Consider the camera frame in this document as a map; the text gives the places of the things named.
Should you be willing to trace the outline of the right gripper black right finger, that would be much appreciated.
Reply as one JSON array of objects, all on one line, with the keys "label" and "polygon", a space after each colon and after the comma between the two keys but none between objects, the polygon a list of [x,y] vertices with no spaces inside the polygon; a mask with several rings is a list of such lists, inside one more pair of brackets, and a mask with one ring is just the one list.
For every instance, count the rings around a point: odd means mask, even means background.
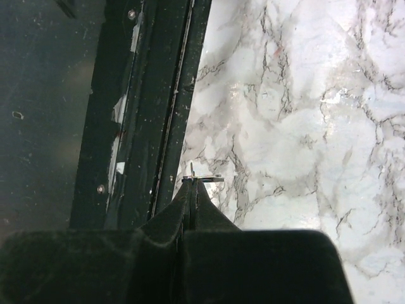
[{"label": "right gripper black right finger", "polygon": [[185,181],[184,303],[352,303],[339,254],[324,233],[242,231],[204,184]]}]

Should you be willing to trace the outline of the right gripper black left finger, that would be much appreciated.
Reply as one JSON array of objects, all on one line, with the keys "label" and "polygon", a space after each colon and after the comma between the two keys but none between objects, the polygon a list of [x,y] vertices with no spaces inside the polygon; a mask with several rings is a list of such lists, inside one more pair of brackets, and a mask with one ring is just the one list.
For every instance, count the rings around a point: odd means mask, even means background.
[{"label": "right gripper black left finger", "polygon": [[20,231],[1,245],[2,303],[177,303],[190,186],[142,227]]}]

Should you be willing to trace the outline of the key with black tag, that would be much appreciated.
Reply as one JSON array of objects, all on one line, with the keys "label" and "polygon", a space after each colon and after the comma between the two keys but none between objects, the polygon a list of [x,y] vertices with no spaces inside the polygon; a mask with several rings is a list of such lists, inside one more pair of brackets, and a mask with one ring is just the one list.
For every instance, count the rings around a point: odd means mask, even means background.
[{"label": "key with black tag", "polygon": [[186,181],[201,181],[205,183],[223,182],[225,179],[220,175],[197,175],[193,163],[190,163],[190,174],[182,177],[182,182]]}]

